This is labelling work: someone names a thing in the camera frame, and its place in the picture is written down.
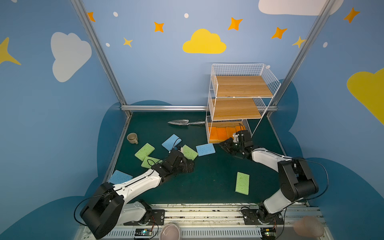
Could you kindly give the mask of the blue sponge left centre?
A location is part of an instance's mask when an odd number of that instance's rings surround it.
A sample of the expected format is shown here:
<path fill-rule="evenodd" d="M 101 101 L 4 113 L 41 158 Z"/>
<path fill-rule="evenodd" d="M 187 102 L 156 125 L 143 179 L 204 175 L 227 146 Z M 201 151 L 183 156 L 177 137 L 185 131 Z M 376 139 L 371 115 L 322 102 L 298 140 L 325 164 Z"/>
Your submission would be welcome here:
<path fill-rule="evenodd" d="M 171 135 L 167 140 L 162 143 L 162 146 L 167 150 L 171 151 L 174 147 L 177 146 L 182 141 L 177 135 Z"/>

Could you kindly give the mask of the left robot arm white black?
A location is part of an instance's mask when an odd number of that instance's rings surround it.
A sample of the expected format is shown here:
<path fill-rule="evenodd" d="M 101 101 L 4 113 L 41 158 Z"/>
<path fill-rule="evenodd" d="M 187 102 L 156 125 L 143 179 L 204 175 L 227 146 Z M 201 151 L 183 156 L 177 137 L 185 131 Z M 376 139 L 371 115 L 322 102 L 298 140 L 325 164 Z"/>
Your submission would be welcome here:
<path fill-rule="evenodd" d="M 113 185 L 109 182 L 100 185 L 94 195 L 84 199 L 86 202 L 80 211 L 84 221 L 96 240 L 109 234 L 117 225 L 128 222 L 149 220 L 151 210 L 144 201 L 130 201 L 142 193 L 154 189 L 177 174 L 192 173 L 194 160 L 188 159 L 179 150 L 171 150 L 165 160 L 157 162 L 142 175 L 127 182 Z"/>

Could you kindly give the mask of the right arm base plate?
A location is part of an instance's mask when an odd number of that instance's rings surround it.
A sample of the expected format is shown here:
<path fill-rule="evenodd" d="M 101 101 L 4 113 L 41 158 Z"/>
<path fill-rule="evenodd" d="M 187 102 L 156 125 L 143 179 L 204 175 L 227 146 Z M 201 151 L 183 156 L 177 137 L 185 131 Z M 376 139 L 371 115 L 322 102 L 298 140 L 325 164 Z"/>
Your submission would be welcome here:
<path fill-rule="evenodd" d="M 282 225 L 284 223 L 281 213 L 269 214 L 264 210 L 250 209 L 243 207 L 240 209 L 245 225 Z"/>

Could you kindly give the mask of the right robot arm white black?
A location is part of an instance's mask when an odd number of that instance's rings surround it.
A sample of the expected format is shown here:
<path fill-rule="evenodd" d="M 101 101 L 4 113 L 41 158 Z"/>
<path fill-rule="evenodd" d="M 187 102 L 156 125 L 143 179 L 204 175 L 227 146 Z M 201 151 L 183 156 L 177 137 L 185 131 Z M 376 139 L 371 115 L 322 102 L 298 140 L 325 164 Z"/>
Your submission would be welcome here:
<path fill-rule="evenodd" d="M 229 139 L 219 143 L 219 145 L 232 156 L 249 159 L 279 174 L 279 190 L 259 204 L 257 218 L 262 224 L 271 222 L 284 209 L 297 201 L 319 198 L 329 188 L 329 174 L 326 168 L 322 166 L 326 174 L 326 188 L 321 194 L 314 196 L 319 192 L 319 185 L 308 165 L 310 161 L 304 158 L 280 155 L 265 148 L 257 147 L 254 145 L 249 131 L 238 131 Z"/>

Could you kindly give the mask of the beige ceramic mug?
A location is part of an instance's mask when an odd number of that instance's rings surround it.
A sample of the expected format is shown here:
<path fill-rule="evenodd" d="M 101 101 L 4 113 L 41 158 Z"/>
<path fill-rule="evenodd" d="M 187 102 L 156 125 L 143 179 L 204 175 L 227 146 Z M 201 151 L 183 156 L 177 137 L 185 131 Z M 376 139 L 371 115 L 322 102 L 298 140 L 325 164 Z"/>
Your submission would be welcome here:
<path fill-rule="evenodd" d="M 138 145 L 139 144 L 139 141 L 138 141 L 138 135 L 136 133 L 130 133 L 127 135 L 127 140 L 129 141 L 129 143 L 131 144 L 136 144 Z"/>

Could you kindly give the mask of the green circuit board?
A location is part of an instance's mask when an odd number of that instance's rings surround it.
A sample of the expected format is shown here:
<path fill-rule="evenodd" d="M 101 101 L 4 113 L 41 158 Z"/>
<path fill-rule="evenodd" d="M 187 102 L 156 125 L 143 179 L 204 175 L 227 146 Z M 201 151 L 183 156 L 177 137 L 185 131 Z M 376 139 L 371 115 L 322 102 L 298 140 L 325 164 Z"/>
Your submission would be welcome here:
<path fill-rule="evenodd" d="M 261 240 L 275 240 L 277 237 L 276 229 L 274 228 L 261 228 Z"/>
<path fill-rule="evenodd" d="M 151 229 L 135 229 L 134 240 L 150 239 L 153 236 Z"/>

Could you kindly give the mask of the white wire wooden shelf rack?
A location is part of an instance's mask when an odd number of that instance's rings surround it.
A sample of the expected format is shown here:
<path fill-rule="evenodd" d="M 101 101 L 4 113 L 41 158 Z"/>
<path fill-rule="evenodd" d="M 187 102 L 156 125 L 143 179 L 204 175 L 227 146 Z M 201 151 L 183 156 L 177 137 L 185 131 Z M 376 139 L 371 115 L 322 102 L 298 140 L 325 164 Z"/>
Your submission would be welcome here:
<path fill-rule="evenodd" d="M 254 134 L 280 86 L 266 64 L 212 64 L 205 120 L 208 143 L 211 127 L 241 125 Z"/>

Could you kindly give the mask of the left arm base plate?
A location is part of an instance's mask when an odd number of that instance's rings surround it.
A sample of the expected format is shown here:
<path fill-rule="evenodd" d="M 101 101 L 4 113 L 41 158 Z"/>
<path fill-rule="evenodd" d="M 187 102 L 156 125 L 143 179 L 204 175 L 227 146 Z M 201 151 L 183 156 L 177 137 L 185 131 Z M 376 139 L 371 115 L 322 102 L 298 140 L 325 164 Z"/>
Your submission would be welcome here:
<path fill-rule="evenodd" d="M 124 226 L 163 226 L 165 222 L 165 210 L 151 210 L 151 212 L 145 213 L 144 217 L 138 222 L 127 222 Z"/>

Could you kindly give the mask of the green sponge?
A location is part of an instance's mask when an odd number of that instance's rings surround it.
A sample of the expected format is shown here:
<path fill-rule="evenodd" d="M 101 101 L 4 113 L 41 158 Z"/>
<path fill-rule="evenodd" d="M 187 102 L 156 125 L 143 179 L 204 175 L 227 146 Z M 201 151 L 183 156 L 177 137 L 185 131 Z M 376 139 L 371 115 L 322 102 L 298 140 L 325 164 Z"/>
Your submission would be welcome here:
<path fill-rule="evenodd" d="M 140 148 L 136 153 L 135 157 L 138 158 L 141 161 L 144 161 L 146 157 L 148 157 L 155 148 L 150 145 L 149 143 L 146 143 L 142 148 Z"/>
<path fill-rule="evenodd" d="M 249 194 L 250 176 L 237 172 L 235 192 L 243 195 Z"/>
<path fill-rule="evenodd" d="M 152 166 L 156 165 L 157 163 L 161 163 L 162 160 L 152 158 L 152 157 L 145 157 L 144 160 L 142 161 L 141 167 L 146 168 L 146 169 L 151 169 Z"/>
<path fill-rule="evenodd" d="M 187 145 L 184 145 L 181 148 L 181 152 L 183 153 L 183 155 L 186 159 L 189 159 L 192 161 L 198 156 L 198 153 Z"/>

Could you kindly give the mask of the left green circuit board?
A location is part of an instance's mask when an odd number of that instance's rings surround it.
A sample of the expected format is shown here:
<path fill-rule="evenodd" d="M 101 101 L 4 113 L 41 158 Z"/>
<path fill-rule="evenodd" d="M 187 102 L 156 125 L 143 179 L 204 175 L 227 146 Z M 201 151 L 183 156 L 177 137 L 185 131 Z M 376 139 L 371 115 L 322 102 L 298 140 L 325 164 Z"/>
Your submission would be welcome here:
<path fill-rule="evenodd" d="M 150 239 L 153 236 L 151 229 L 135 229 L 134 240 Z"/>

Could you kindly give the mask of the blue sponge near shelf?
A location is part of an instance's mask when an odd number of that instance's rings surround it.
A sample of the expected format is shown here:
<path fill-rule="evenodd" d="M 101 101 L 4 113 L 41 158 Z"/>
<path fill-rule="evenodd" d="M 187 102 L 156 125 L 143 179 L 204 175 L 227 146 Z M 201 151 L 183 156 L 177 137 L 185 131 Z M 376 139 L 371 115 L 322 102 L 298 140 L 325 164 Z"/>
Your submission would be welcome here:
<path fill-rule="evenodd" d="M 216 150 L 213 144 L 199 145 L 199 146 L 196 146 L 196 149 L 199 157 L 216 153 Z"/>

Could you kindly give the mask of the silver metal scoop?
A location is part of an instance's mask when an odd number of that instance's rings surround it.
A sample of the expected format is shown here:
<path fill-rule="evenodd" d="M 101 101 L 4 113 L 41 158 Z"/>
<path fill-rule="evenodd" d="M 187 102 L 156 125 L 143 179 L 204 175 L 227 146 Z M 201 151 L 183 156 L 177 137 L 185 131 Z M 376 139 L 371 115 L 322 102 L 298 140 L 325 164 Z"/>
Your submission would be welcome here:
<path fill-rule="evenodd" d="M 169 121 L 168 124 L 175 126 L 201 126 L 205 125 L 205 121 L 190 122 L 189 120 L 173 120 Z"/>

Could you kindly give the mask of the pink bowl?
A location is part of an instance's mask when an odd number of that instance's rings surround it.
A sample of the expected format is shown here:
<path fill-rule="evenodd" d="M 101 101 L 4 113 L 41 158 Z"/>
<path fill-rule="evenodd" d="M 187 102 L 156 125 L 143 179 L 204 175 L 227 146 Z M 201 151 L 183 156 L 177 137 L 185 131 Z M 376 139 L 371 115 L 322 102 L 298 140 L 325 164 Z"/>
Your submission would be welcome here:
<path fill-rule="evenodd" d="M 182 240 L 182 231 L 176 224 L 164 225 L 160 232 L 159 240 Z"/>

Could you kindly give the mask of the blue sponge at left edge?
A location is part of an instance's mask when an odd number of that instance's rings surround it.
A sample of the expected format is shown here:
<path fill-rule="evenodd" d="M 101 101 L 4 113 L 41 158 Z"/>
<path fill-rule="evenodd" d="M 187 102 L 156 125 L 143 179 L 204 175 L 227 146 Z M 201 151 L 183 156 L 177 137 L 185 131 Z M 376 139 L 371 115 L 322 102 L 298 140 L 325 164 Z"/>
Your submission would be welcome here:
<path fill-rule="evenodd" d="M 110 179 L 108 180 L 108 182 L 113 185 L 116 185 L 116 184 L 122 184 L 122 183 L 128 182 L 132 178 L 133 177 L 131 175 L 128 175 L 119 170 L 115 170 L 114 173 L 111 175 Z"/>

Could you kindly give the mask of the right green circuit board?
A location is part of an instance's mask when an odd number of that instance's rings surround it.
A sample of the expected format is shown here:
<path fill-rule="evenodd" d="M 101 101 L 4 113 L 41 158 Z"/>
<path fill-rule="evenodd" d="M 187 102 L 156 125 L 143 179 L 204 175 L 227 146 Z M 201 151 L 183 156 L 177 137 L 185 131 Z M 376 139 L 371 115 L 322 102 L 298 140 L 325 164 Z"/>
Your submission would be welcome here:
<path fill-rule="evenodd" d="M 276 229 L 274 228 L 261 228 L 261 240 L 275 240 L 277 237 Z"/>

